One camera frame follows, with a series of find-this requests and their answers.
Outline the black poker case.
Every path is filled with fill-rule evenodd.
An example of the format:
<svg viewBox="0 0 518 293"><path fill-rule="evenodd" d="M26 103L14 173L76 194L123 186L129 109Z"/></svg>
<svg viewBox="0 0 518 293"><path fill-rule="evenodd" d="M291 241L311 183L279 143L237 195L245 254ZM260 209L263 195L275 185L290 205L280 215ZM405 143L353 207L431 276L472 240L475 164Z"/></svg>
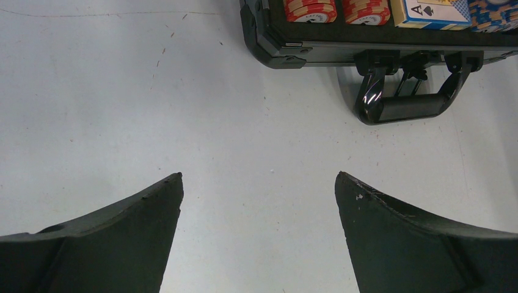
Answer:
<svg viewBox="0 0 518 293"><path fill-rule="evenodd" d="M397 28L393 24L292 23L282 1L241 1L248 50L274 69L356 67L363 77L354 112L378 125L436 117L445 112L471 73L517 54L517 31L479 33ZM437 93L384 97L384 80L403 70L403 80L425 81L426 69L446 65L450 76Z"/></svg>

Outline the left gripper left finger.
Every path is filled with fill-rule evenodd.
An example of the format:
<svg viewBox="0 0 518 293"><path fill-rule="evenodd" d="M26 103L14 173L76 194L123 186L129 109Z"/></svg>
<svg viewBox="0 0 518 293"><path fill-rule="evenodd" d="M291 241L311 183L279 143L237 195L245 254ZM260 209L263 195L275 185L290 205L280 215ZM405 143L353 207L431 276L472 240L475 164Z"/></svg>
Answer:
<svg viewBox="0 0 518 293"><path fill-rule="evenodd" d="M181 173L37 233L1 237L2 292L159 292L183 201Z"/></svg>

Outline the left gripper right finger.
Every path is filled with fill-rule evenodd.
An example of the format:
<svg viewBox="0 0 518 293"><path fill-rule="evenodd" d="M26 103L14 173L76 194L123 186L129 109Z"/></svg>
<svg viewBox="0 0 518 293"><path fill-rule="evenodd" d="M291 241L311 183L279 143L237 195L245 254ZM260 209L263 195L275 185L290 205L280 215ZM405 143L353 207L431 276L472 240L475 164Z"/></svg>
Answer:
<svg viewBox="0 0 518 293"><path fill-rule="evenodd" d="M441 217L345 172L335 198L360 292L517 291L517 234Z"/></svg>

